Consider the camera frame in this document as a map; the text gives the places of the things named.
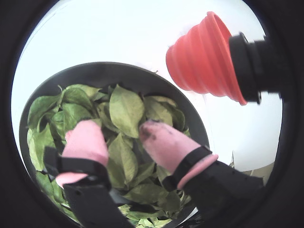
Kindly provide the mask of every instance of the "black bowl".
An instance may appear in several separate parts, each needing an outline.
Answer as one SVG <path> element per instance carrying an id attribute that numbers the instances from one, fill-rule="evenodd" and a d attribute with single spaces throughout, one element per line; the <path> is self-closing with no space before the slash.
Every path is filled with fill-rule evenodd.
<path id="1" fill-rule="evenodd" d="M 189 127 L 192 139 L 201 145 L 209 146 L 207 133 L 199 114 L 186 96 L 165 79 L 148 70 L 127 64 L 111 62 L 81 64 L 60 71 L 43 82 L 30 96 L 23 109 L 19 128 L 19 143 L 24 163 L 34 182 L 36 182 L 36 170 L 31 162 L 27 144 L 27 120 L 33 101 L 43 95 L 57 95 L 60 92 L 57 85 L 62 88 L 72 84 L 107 88 L 108 85 L 118 83 L 124 88 L 140 92 L 143 95 L 162 95 L 173 99 L 185 114 L 186 125 Z M 176 227 L 194 208 L 194 206 L 185 207 L 179 214 L 179 218 L 165 227 Z"/>

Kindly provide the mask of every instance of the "leaf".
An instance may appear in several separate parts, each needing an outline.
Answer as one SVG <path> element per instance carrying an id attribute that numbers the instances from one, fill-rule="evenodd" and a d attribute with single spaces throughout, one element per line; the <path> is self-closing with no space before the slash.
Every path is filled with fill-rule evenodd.
<path id="1" fill-rule="evenodd" d="M 65 215 L 67 215 L 70 219 L 74 220 L 75 222 L 79 223 L 78 219 L 76 218 L 76 216 L 74 215 L 74 213 L 72 211 L 70 211 L 69 209 L 62 207 Z"/>
<path id="2" fill-rule="evenodd" d="M 35 129 L 39 119 L 47 111 L 51 110 L 60 100 L 61 93 L 56 96 L 40 96 L 34 100 L 28 112 L 28 127 Z"/>
<path id="3" fill-rule="evenodd" d="M 58 134 L 58 136 L 63 140 L 65 138 L 65 129 L 64 129 L 64 112 L 60 111 L 53 115 L 50 120 L 50 129 L 52 135 Z"/>
<path id="4" fill-rule="evenodd" d="M 129 211 L 130 211 L 130 206 L 128 204 L 124 204 L 120 207 L 118 207 L 118 209 L 120 210 L 120 212 L 123 214 L 123 215 L 126 215 Z"/>
<path id="5" fill-rule="evenodd" d="M 63 199 L 62 196 L 62 188 L 57 184 L 56 180 L 53 180 L 51 182 L 53 191 L 54 191 L 54 199 L 58 203 L 64 203 L 65 200 Z"/>
<path id="6" fill-rule="evenodd" d="M 92 119 L 92 121 L 94 121 L 100 128 L 102 127 L 101 119 L 99 119 L 99 118 L 97 118 L 97 119 Z"/>
<path id="7" fill-rule="evenodd" d="M 106 141 L 107 147 L 109 147 L 115 139 L 116 139 L 115 135 L 112 135 L 110 138 L 108 138 L 108 140 Z"/>
<path id="8" fill-rule="evenodd" d="M 131 147 L 131 149 L 133 149 L 133 139 L 126 136 L 125 134 L 122 134 L 123 140 L 126 144 L 128 144 L 128 146 Z"/>
<path id="9" fill-rule="evenodd" d="M 163 210 L 159 210 L 155 213 L 129 211 L 127 218 L 131 217 L 131 218 L 134 218 L 132 220 L 139 221 L 141 219 L 148 219 L 148 218 L 155 218 L 155 217 L 162 217 L 162 216 L 165 216 L 165 212 L 163 212 Z"/>
<path id="10" fill-rule="evenodd" d="M 154 171 L 155 163 L 150 162 L 146 164 L 142 164 L 138 167 L 137 176 L 135 179 L 131 182 L 130 187 L 137 186 L 139 183 L 141 183 L 144 179 L 150 177 Z"/>
<path id="11" fill-rule="evenodd" d="M 78 104 L 62 104 L 64 112 L 64 131 L 73 130 L 80 120 L 92 118 L 91 114 L 81 105 Z"/>
<path id="12" fill-rule="evenodd" d="M 170 114 L 172 116 L 172 121 L 173 121 L 174 128 L 179 130 L 179 131 L 182 131 L 185 127 L 185 121 L 186 121 L 184 113 L 180 109 L 172 106 L 169 103 L 161 102 L 161 104 L 166 109 L 168 109 L 168 111 L 170 112 Z"/>
<path id="13" fill-rule="evenodd" d="M 146 109 L 146 117 L 148 119 L 162 121 L 173 126 L 171 113 L 161 103 L 151 97 L 146 97 L 144 99 L 144 106 Z"/>
<path id="14" fill-rule="evenodd" d="M 135 226 L 135 227 L 138 225 L 138 221 L 129 220 L 129 222 L 130 222 L 133 226 Z"/>
<path id="15" fill-rule="evenodd" d="M 109 146 L 109 155 L 117 165 L 122 167 L 125 184 L 128 185 L 137 174 L 138 164 L 135 154 L 123 140 L 121 133 Z"/>
<path id="16" fill-rule="evenodd" d="M 110 101 L 110 96 L 108 94 L 98 92 L 96 94 L 96 97 L 94 98 L 94 101 L 97 101 L 99 99 L 101 99 L 102 101 Z"/>
<path id="17" fill-rule="evenodd" d="M 97 106 L 97 111 L 100 116 L 103 126 L 109 130 L 119 133 L 119 129 L 114 126 L 110 118 L 110 107 L 109 102 L 103 102 Z"/>
<path id="18" fill-rule="evenodd" d="M 112 158 L 109 158 L 107 170 L 112 186 L 114 188 L 123 189 L 125 177 L 122 167 L 117 165 Z"/>
<path id="19" fill-rule="evenodd" d="M 153 223 L 151 223 L 148 219 L 141 219 L 141 220 L 139 220 L 139 222 L 138 222 L 138 224 L 139 225 L 144 225 L 144 227 L 146 228 L 146 227 L 154 227 L 154 225 L 153 225 Z"/>
<path id="20" fill-rule="evenodd" d="M 170 192 L 165 199 L 158 201 L 158 206 L 164 211 L 177 211 L 181 207 L 181 201 L 175 191 Z"/>
<path id="21" fill-rule="evenodd" d="M 109 86 L 108 86 L 108 94 L 109 94 L 109 96 L 112 95 L 113 91 L 114 91 L 114 88 L 112 88 L 112 87 L 109 85 Z"/>
<path id="22" fill-rule="evenodd" d="M 185 206 L 190 201 L 191 201 L 191 196 L 185 194 L 184 198 L 180 202 L 181 207 Z"/>
<path id="23" fill-rule="evenodd" d="M 160 220 L 155 224 L 155 228 L 162 228 L 164 225 L 168 224 L 171 221 L 172 219 Z"/>
<path id="24" fill-rule="evenodd" d="M 89 112 L 93 111 L 93 105 L 86 93 L 79 88 L 65 89 L 62 102 L 78 104 L 86 108 Z"/>
<path id="25" fill-rule="evenodd" d="M 42 171 L 44 168 L 43 155 L 44 148 L 46 146 L 55 147 L 54 140 L 50 131 L 49 124 L 46 125 L 45 129 L 40 133 L 30 132 L 28 137 L 30 137 L 28 149 L 30 159 L 37 171 Z"/>
<path id="26" fill-rule="evenodd" d="M 117 85 L 110 98 L 110 117 L 113 124 L 124 134 L 138 138 L 138 123 L 143 113 L 144 105 L 141 98 L 136 93 Z"/>
<path id="27" fill-rule="evenodd" d="M 141 203 L 150 204 L 155 203 L 161 198 L 167 197 L 168 192 L 155 184 L 140 184 L 130 190 L 123 197 L 128 200 Z"/>
<path id="28" fill-rule="evenodd" d="M 52 196 L 54 194 L 53 187 L 51 182 L 49 181 L 47 174 L 42 174 L 41 172 L 36 172 L 36 180 L 41 188 L 41 190 L 48 196 Z"/>
<path id="29" fill-rule="evenodd" d="M 156 173 L 158 176 L 158 180 L 160 181 L 161 184 L 166 177 L 171 175 L 169 171 L 167 171 L 165 168 L 159 165 L 156 166 Z"/>
<path id="30" fill-rule="evenodd" d="M 171 104 L 172 106 L 177 107 L 177 104 L 175 103 L 175 101 L 173 101 L 172 99 L 167 98 L 165 96 L 147 96 L 147 97 L 151 97 L 158 102 L 167 102 L 167 103 Z"/>
<path id="31" fill-rule="evenodd" d="M 190 132 L 189 132 L 189 128 L 187 128 L 187 130 L 183 131 L 183 133 L 188 136 L 189 138 L 191 138 Z"/>
<path id="32" fill-rule="evenodd" d="M 100 90 L 100 88 L 95 88 L 95 87 L 91 87 L 88 85 L 82 85 L 82 84 L 70 85 L 66 88 L 66 90 L 71 89 L 71 88 L 77 88 L 77 89 L 83 90 L 91 101 L 96 99 L 97 95 L 99 94 L 98 91 Z"/>
<path id="33" fill-rule="evenodd" d="M 150 218 L 151 222 L 153 223 L 153 225 L 155 225 L 158 222 L 158 219 L 155 218 Z"/>

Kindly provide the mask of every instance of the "white wall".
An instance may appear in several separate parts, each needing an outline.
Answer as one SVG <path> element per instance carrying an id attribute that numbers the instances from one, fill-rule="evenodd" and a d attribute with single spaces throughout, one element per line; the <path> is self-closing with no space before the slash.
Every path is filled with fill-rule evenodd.
<path id="1" fill-rule="evenodd" d="M 67 0 L 50 12 L 30 38 L 19 60 L 12 91 L 12 124 L 19 148 L 22 109 L 37 86 L 60 70 L 95 61 L 134 64 L 172 82 L 165 65 L 168 46 L 207 11 L 214 11 L 232 34 L 248 40 L 264 32 L 240 0 Z M 211 149 L 227 164 L 257 169 L 274 161 L 282 105 L 263 94 L 262 105 L 241 107 L 228 98 L 183 91 L 201 115 Z"/>

